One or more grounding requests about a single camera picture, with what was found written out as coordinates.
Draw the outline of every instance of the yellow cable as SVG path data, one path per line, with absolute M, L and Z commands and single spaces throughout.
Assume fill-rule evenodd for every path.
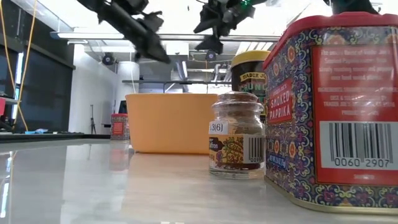
M 207 82 L 207 60 L 205 61 L 206 62 L 206 82 Z
M 8 70 L 9 70 L 10 77 L 11 77 L 12 89 L 14 90 L 13 94 L 15 95 L 16 84 L 15 84 L 15 81 L 14 81 L 14 74 L 13 74 L 13 72 L 12 72 L 11 63 L 10 63 L 9 54 L 8 54 L 6 26 L 5 26 L 5 22 L 4 22 L 4 14 L 3 14 L 3 9 L 2 9 L 2 1 L 0 1 L 0 15 L 1 15 L 2 34 L 3 34 L 3 37 L 4 37 L 4 48 L 5 48 L 5 51 L 6 51 L 6 58 L 7 58 Z M 19 110 L 19 112 L 20 112 L 20 114 L 21 114 L 22 121 L 23 121 L 23 123 L 24 123 L 24 125 L 25 125 L 25 128 L 26 128 L 26 130 L 27 130 L 27 125 L 26 125 L 26 122 L 25 122 L 24 115 L 22 114 L 21 107 L 19 106 L 19 102 L 17 102 L 17 109 Z
M 19 108 L 19 103 L 21 103 L 21 98 L 22 98 L 22 91 L 24 90 L 24 82 L 25 82 L 25 75 L 26 75 L 26 71 L 27 71 L 27 65 L 28 65 L 28 61 L 29 61 L 29 55 L 30 55 L 30 44 L 32 43 L 32 37 L 33 37 L 33 28 L 35 27 L 35 18 L 36 18 L 36 7 L 37 7 L 37 0 L 35 0 L 35 3 L 33 5 L 33 18 L 32 18 L 32 25 L 30 26 L 30 34 L 29 34 L 29 41 L 27 43 L 27 51 L 26 51 L 26 59 L 25 59 L 25 67 L 24 67 L 24 73 L 22 74 L 22 81 L 21 81 L 21 87 L 19 88 L 19 97 L 18 97 L 18 102 L 17 102 L 17 106 Z M 22 121 L 24 122 L 26 131 L 28 131 L 25 119 L 22 115 L 22 110 L 19 108 L 19 112 L 21 114 L 21 118 Z M 14 127 L 15 124 L 17 123 L 17 118 L 15 118 L 14 120 Z

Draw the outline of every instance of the price sticker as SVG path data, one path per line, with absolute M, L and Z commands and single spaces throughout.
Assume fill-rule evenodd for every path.
M 209 134 L 228 134 L 228 122 L 227 121 L 210 122 Z

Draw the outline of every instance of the paisley pattern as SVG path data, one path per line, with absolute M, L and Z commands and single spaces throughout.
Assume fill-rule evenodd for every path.
M 287 40 L 264 71 L 269 76 L 267 92 L 293 78 L 293 120 L 266 129 L 270 180 L 297 199 L 319 205 L 398 208 L 398 186 L 316 184 L 311 64 L 312 46 L 398 43 L 397 34 L 396 27 L 329 27 L 304 30 Z M 285 159 L 286 169 L 270 162 L 275 156 Z
M 116 123 L 123 124 L 123 134 L 111 134 L 111 140 L 129 140 L 130 139 L 129 120 L 126 115 L 113 114 L 112 118 L 111 118 L 111 122 L 112 122 L 111 133 L 113 133 L 114 124 L 116 124 Z
M 223 141 L 224 147 L 217 152 L 217 162 L 243 163 L 243 137 L 229 137 Z

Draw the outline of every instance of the smoked paprika tin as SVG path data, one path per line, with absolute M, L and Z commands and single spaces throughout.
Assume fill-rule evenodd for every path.
M 262 69 L 270 51 L 249 50 L 238 54 L 231 62 L 231 82 L 233 91 L 243 91 L 256 95 L 264 105 L 267 77 Z M 265 123 L 265 111 L 261 113 L 261 121 Z
M 129 140 L 130 129 L 127 114 L 112 114 L 111 140 Z
M 264 62 L 264 178 L 324 212 L 398 215 L 398 16 L 293 23 Z

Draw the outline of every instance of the cork lid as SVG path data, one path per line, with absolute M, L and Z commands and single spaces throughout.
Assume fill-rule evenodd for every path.
M 258 103 L 258 97 L 252 93 L 230 91 L 218 95 L 218 100 L 213 104 L 213 110 L 241 110 L 262 111 L 264 105 Z

